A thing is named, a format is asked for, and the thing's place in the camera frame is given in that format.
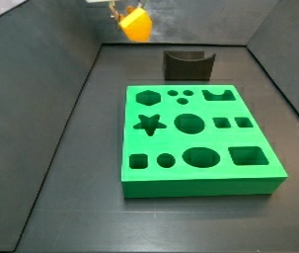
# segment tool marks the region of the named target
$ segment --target star-shaped hole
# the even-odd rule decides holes
[[[138,115],[140,123],[133,125],[133,129],[144,129],[148,136],[153,136],[153,132],[157,128],[165,128],[165,125],[158,122],[158,115],[146,117]]]

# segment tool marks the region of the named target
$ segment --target small circular hole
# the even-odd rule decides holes
[[[192,96],[192,95],[193,95],[193,92],[189,91],[189,90],[184,90],[184,91],[183,91],[183,94],[184,94],[185,96]]]
[[[174,164],[174,158],[170,154],[160,154],[156,158],[156,163],[158,164],[160,167],[162,168],[169,168]]]
[[[166,92],[166,94],[168,94],[169,96],[176,96],[176,95],[177,95],[177,92],[173,91],[173,90],[170,90],[170,91]]]
[[[185,105],[188,103],[187,99],[177,99],[176,102],[180,104],[180,105]]]

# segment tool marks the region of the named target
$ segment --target green foam block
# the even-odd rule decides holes
[[[233,85],[128,87],[124,198],[271,194],[285,178]]]

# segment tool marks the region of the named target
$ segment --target square hole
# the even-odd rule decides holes
[[[267,165],[268,161],[257,146],[228,148],[232,161],[236,165]]]
[[[231,127],[231,124],[229,124],[227,118],[213,118],[212,120],[213,120],[216,128],[229,128]]]
[[[145,169],[148,167],[148,156],[145,154],[132,154],[129,157],[129,167],[132,169]]]
[[[249,118],[239,117],[239,118],[235,118],[235,121],[239,127],[252,127]]]

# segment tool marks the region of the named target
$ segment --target gray floor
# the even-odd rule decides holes
[[[271,196],[122,199],[126,86],[162,84],[161,52],[216,52],[289,178]],[[102,46],[18,251],[299,251],[299,121],[243,47]]]

